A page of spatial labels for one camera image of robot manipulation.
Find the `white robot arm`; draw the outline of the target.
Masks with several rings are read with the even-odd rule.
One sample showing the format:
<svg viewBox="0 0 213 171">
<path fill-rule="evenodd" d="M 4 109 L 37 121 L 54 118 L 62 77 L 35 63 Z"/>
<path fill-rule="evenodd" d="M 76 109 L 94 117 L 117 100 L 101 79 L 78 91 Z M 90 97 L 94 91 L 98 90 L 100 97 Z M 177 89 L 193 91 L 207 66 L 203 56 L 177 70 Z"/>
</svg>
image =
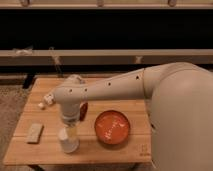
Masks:
<svg viewBox="0 0 213 171">
<path fill-rule="evenodd" d="M 191 63 L 143 68 L 53 91 L 63 120 L 83 101 L 149 99 L 153 171 L 213 171 L 213 73 Z"/>
</svg>

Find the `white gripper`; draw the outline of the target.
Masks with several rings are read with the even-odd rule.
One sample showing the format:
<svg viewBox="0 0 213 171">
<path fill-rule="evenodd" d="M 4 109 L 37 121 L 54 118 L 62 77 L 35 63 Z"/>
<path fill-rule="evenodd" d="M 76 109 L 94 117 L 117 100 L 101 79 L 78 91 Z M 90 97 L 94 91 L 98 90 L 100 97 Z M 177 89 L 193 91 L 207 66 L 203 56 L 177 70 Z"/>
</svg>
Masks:
<svg viewBox="0 0 213 171">
<path fill-rule="evenodd" d="M 80 104 L 61 104 L 60 105 L 61 111 L 61 120 L 64 124 L 68 125 L 66 127 L 66 131 L 68 137 L 70 139 L 77 138 L 77 124 L 76 122 L 80 118 Z"/>
</svg>

